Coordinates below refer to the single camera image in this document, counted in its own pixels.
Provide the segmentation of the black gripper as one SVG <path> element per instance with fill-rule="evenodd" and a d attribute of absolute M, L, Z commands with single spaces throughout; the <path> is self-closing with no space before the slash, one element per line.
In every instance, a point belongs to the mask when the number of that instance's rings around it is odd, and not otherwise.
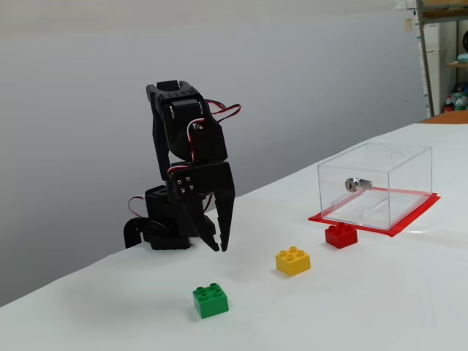
<path fill-rule="evenodd" d="M 233 217 L 235 187 L 227 147 L 216 122 L 169 122 L 168 151 L 181 159 L 166 167 L 166 186 L 177 208 L 178 229 L 188 238 L 198 237 L 219 251 L 214 223 L 205 215 L 203 200 L 215 195 L 221 250 L 227 250 Z"/>

